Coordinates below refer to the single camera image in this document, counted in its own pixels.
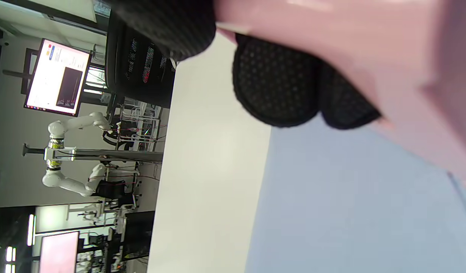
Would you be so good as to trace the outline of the person's right hand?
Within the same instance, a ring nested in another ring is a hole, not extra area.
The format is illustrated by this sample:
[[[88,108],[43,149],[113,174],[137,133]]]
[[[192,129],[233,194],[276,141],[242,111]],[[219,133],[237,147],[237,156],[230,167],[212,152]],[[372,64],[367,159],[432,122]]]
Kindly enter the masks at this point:
[[[213,0],[108,0],[128,26],[174,61],[204,52],[216,34]],[[380,112],[337,69],[305,52],[235,34],[235,97],[257,120],[300,126],[321,113],[337,130],[365,126]]]

